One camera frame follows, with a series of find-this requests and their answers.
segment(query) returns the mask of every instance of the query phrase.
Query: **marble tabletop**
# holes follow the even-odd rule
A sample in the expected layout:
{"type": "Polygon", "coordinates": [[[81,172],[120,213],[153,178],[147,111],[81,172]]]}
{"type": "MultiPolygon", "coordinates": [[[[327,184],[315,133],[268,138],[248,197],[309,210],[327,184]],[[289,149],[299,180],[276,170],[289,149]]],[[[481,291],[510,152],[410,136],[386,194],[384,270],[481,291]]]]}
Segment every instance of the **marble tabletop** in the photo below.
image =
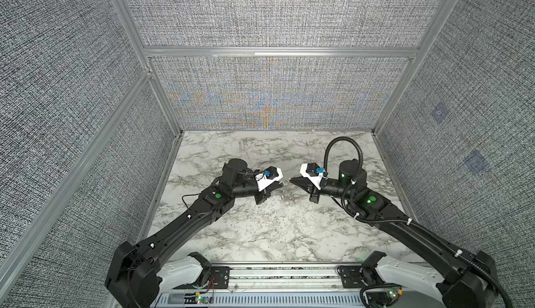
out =
{"type": "MultiPolygon", "coordinates": [[[[187,131],[165,186],[149,234],[186,210],[181,197],[199,193],[221,174],[231,158],[251,169],[282,169],[285,181],[299,175],[303,163],[323,165],[327,144],[338,136],[354,138],[364,154],[368,186],[401,209],[386,168],[368,132],[327,131],[187,131]]],[[[342,160],[356,158],[349,142],[337,143],[329,155],[329,175],[338,176],[342,160]]],[[[188,204],[196,197],[185,197],[188,204]]],[[[403,261],[423,261],[388,234],[348,217],[329,197],[319,204],[292,184],[272,192],[256,205],[254,198],[236,199],[217,222],[194,235],[170,261],[197,251],[216,261],[363,261],[378,250],[403,261]]]]}

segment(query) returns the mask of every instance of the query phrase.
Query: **black cable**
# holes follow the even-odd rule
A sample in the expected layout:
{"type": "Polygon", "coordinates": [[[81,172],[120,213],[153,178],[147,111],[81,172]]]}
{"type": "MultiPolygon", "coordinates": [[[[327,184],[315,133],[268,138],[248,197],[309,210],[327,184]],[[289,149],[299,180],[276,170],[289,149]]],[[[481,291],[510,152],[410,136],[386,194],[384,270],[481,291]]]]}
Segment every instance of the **black cable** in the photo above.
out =
{"type": "Polygon", "coordinates": [[[327,146],[327,148],[325,149],[325,155],[323,156],[323,168],[325,169],[325,171],[327,171],[327,161],[329,159],[329,152],[331,151],[331,148],[332,146],[337,143],[338,141],[348,141],[349,143],[351,143],[355,149],[357,150],[357,153],[358,153],[358,170],[357,172],[355,173],[355,178],[358,176],[358,173],[361,171],[362,169],[362,149],[361,147],[358,145],[357,141],[355,141],[354,139],[352,138],[348,138],[347,136],[339,136],[338,138],[335,138],[333,139],[331,142],[329,142],[329,145],[327,146]]]}
{"type": "MultiPolygon", "coordinates": [[[[200,292],[199,292],[199,295],[203,295],[203,294],[208,293],[208,291],[210,290],[210,285],[214,282],[215,279],[216,279],[216,278],[213,278],[213,277],[212,277],[212,278],[208,281],[208,287],[206,288],[206,291],[204,291],[203,293],[200,293],[200,292]]],[[[195,295],[184,295],[184,297],[197,297],[197,294],[195,294],[195,295]]]]}
{"type": "Polygon", "coordinates": [[[390,288],[390,287],[399,287],[399,285],[396,284],[396,283],[386,283],[386,284],[383,284],[383,285],[370,285],[370,286],[366,286],[366,287],[361,288],[361,291],[360,291],[359,294],[360,294],[360,297],[361,297],[362,304],[366,308],[373,308],[372,306],[367,304],[366,300],[364,299],[364,292],[365,291],[371,290],[371,289],[376,289],[376,288],[390,288]]]}
{"type": "Polygon", "coordinates": [[[334,202],[336,202],[336,204],[338,205],[338,207],[344,209],[344,208],[342,207],[342,205],[340,205],[340,203],[338,202],[338,200],[336,200],[334,197],[331,197],[331,199],[332,199],[334,202]]]}
{"type": "MultiPolygon", "coordinates": [[[[337,143],[338,141],[348,141],[349,143],[351,143],[355,149],[357,150],[357,153],[358,153],[358,169],[357,171],[355,172],[355,175],[354,175],[354,179],[357,179],[358,177],[358,174],[360,173],[360,171],[362,170],[362,162],[363,162],[363,155],[362,155],[362,149],[361,147],[358,145],[357,141],[355,141],[354,139],[352,138],[348,138],[347,136],[340,136],[338,138],[335,138],[333,139],[331,142],[329,142],[327,148],[325,149],[325,154],[323,156],[323,168],[325,171],[327,171],[327,164],[329,162],[329,152],[331,151],[331,148],[332,146],[337,143]]],[[[342,192],[342,195],[340,196],[340,203],[338,204],[338,202],[335,200],[335,202],[346,212],[346,213],[349,213],[348,210],[347,210],[347,207],[346,207],[346,203],[345,203],[345,198],[346,198],[346,193],[347,191],[349,191],[349,189],[351,188],[352,186],[352,183],[349,182],[346,186],[346,188],[344,189],[344,191],[342,192]]]]}
{"type": "Polygon", "coordinates": [[[239,172],[239,171],[236,171],[236,173],[244,174],[244,175],[246,175],[246,176],[249,176],[249,175],[250,175],[250,176],[256,176],[256,175],[261,174],[261,173],[264,173],[264,172],[266,172],[266,171],[264,170],[264,171],[260,171],[260,172],[257,172],[257,173],[247,173],[247,172],[239,172]]]}
{"type": "Polygon", "coordinates": [[[138,308],[142,308],[138,303],[137,303],[137,300],[134,296],[134,292],[132,292],[132,288],[130,287],[130,278],[132,276],[131,272],[132,270],[135,269],[135,262],[137,260],[139,260],[139,258],[143,256],[143,254],[140,254],[139,256],[137,256],[136,259],[134,259],[134,261],[132,262],[132,266],[130,266],[130,269],[128,270],[128,273],[126,274],[126,285],[128,287],[128,291],[130,292],[130,294],[132,295],[132,300],[134,301],[134,303],[137,305],[138,308]]]}
{"type": "Polygon", "coordinates": [[[197,193],[197,194],[184,194],[184,195],[182,196],[182,202],[184,203],[184,205],[186,205],[187,209],[189,209],[189,206],[188,206],[188,204],[186,204],[186,202],[184,201],[184,197],[192,197],[192,196],[199,195],[199,194],[201,194],[201,193],[202,193],[202,192],[199,192],[199,193],[197,193]]]}
{"type": "Polygon", "coordinates": [[[390,307],[391,305],[396,304],[399,301],[400,297],[401,297],[401,295],[397,295],[395,299],[393,299],[392,301],[387,303],[385,306],[390,307]]]}
{"type": "Polygon", "coordinates": [[[156,298],[156,304],[154,305],[154,308],[156,308],[156,306],[158,305],[158,301],[160,300],[160,298],[162,298],[162,294],[163,293],[160,293],[160,295],[156,298]]]}
{"type": "MultiPolygon", "coordinates": [[[[367,220],[359,217],[355,217],[354,214],[351,214],[349,210],[346,211],[351,217],[354,217],[357,221],[365,223],[365,224],[381,224],[381,223],[404,223],[406,224],[406,220],[401,219],[384,219],[384,220],[367,220]]],[[[442,245],[446,250],[448,250],[452,255],[457,254],[457,251],[453,249],[444,239],[442,239],[440,236],[432,232],[431,230],[427,229],[423,225],[411,221],[410,226],[414,226],[415,228],[418,228],[420,231],[426,233],[430,237],[432,237],[435,241],[438,242],[438,244],[442,245]]],[[[462,260],[466,264],[470,265],[472,268],[476,269],[479,274],[484,278],[487,282],[491,283],[492,286],[498,291],[498,293],[501,295],[502,299],[505,303],[505,308],[512,308],[512,301],[507,292],[505,291],[505,288],[503,288],[502,285],[498,282],[498,280],[494,279],[491,274],[486,272],[483,268],[481,268],[479,265],[471,261],[470,259],[464,257],[462,254],[457,257],[458,259],[462,260]]]]}

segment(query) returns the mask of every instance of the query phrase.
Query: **textured gray wall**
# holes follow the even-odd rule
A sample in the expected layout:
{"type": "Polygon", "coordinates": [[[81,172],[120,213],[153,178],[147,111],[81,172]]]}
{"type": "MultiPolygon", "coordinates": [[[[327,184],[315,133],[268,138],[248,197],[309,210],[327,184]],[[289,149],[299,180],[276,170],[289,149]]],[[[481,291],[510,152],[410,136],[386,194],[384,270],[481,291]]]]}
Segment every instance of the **textured gray wall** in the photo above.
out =
{"type": "Polygon", "coordinates": [[[154,57],[187,129],[371,129],[407,58],[154,57]]]}
{"type": "Polygon", "coordinates": [[[535,0],[459,0],[379,140],[420,221],[535,281],[535,0]]]}
{"type": "Polygon", "coordinates": [[[141,71],[109,0],[0,0],[0,263],[141,71]]]}
{"type": "Polygon", "coordinates": [[[173,139],[147,84],[2,307],[102,306],[113,252],[136,241],[173,139]]]}
{"type": "Polygon", "coordinates": [[[418,46],[441,0],[126,0],[146,45],[418,46]]]}

